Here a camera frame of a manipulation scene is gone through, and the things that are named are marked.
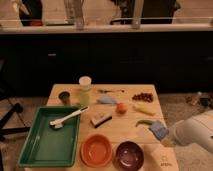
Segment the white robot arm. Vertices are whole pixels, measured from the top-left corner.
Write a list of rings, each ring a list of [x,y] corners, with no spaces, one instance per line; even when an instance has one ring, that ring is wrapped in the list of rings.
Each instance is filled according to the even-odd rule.
[[[164,139],[178,146],[197,144],[213,154],[213,110],[176,122]]]

